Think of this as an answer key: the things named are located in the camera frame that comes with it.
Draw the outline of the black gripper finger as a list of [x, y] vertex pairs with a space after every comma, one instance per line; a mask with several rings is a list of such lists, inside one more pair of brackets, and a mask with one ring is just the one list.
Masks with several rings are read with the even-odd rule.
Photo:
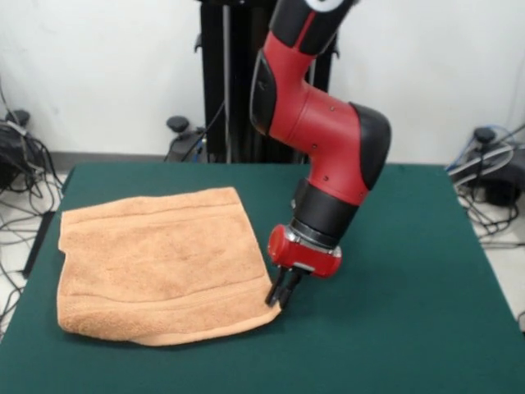
[[268, 292], [267, 297], [265, 299], [265, 303], [268, 306], [274, 306], [278, 302], [280, 293], [281, 293], [282, 283], [286, 277], [286, 274], [287, 274], [287, 268], [280, 266], [278, 275], [275, 278], [275, 280], [272, 282], [272, 287], [270, 291]]
[[282, 287], [279, 295], [281, 308], [285, 308], [288, 305], [295, 288], [300, 284], [304, 276], [305, 271], [302, 269], [294, 268], [290, 271], [290, 280]]

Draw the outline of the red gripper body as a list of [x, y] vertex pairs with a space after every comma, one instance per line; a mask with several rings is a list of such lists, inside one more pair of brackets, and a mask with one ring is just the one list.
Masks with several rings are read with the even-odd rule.
[[267, 251], [274, 265], [300, 268], [315, 277], [323, 278], [333, 276], [342, 260], [339, 246], [326, 249], [312, 244], [282, 224], [272, 230]]

